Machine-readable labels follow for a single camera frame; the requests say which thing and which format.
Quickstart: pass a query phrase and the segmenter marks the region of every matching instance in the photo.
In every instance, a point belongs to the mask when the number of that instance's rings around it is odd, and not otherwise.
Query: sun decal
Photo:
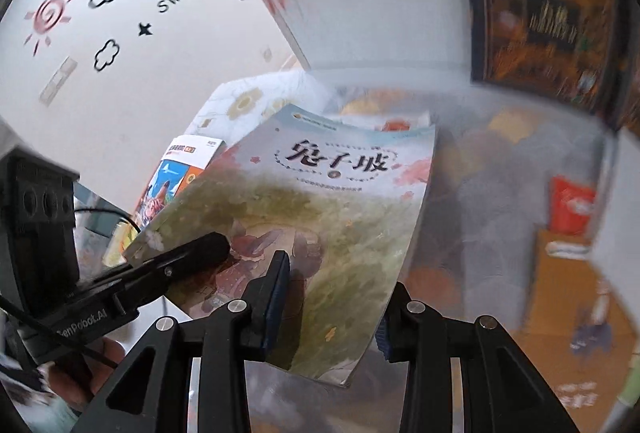
[[[33,55],[36,55],[40,46],[40,35],[45,35],[44,43],[48,47],[51,39],[47,35],[52,28],[59,23],[69,23],[70,17],[64,16],[66,5],[71,0],[44,0],[35,12],[30,10],[24,17],[25,20],[33,20],[33,32],[24,40],[24,45],[31,41],[36,34],[36,44],[33,47]]]

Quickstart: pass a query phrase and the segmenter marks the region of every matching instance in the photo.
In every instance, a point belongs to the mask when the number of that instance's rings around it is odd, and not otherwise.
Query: finger
[[[113,341],[113,339],[108,339],[105,337],[104,341],[104,351],[103,354],[105,357],[109,358],[114,363],[120,363],[125,356],[125,351],[122,345]],[[91,391],[95,395],[98,393],[98,390],[101,389],[102,385],[109,379],[109,376],[113,373],[113,368],[109,366],[103,365],[102,363],[96,363],[95,367],[92,369],[94,373],[94,377],[91,381]]]
[[[52,392],[59,395],[72,408],[82,411],[87,405],[82,388],[56,365],[49,367],[47,383]]]

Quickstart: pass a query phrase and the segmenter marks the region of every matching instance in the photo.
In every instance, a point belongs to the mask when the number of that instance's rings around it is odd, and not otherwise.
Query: white wall
[[[71,0],[68,22],[38,34],[26,15],[43,1],[13,0],[0,22],[0,117],[127,210],[218,84],[279,70],[291,54],[261,0],[165,0],[167,8],[160,0],[113,0],[96,9]],[[153,35],[139,36],[138,23],[150,23]],[[119,53],[98,72],[95,54],[110,39]],[[46,106],[40,92],[66,57],[78,66]]]
[[[0,158],[20,144],[22,144],[20,142],[20,138],[2,119],[0,119]]]
[[[285,0],[279,15],[312,70],[470,70],[469,0]]]

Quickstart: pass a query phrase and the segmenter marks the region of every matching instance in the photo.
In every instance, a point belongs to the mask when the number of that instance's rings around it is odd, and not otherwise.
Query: colorful book
[[[291,281],[268,361],[344,386],[382,318],[429,183],[435,130],[377,132],[286,105],[214,159],[125,252],[134,265],[216,231],[225,264],[168,298],[193,318],[242,296],[273,253]]]
[[[144,229],[204,171],[222,144],[220,139],[202,136],[180,136],[172,140],[133,212],[133,221],[140,229]],[[119,246],[117,249],[110,247],[110,257],[113,258],[115,253],[122,254],[137,235],[138,232],[130,224],[120,224],[114,233]]]
[[[602,108],[618,0],[470,0],[472,79]]]

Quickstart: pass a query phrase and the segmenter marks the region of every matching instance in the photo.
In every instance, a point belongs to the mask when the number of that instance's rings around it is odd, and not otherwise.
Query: metal screw
[[[242,312],[246,308],[246,301],[242,299],[234,299],[226,306],[229,312]]]
[[[498,326],[498,321],[496,321],[493,316],[481,316],[480,326],[482,328],[486,328],[487,330],[493,330]]]
[[[427,308],[427,305],[425,305],[422,301],[414,300],[406,304],[406,309],[411,312],[411,314],[422,314],[425,308]]]
[[[173,326],[174,326],[174,320],[172,320],[171,318],[168,318],[167,316],[160,318],[158,321],[156,321],[156,328],[161,332],[164,332],[165,330],[169,330]]]

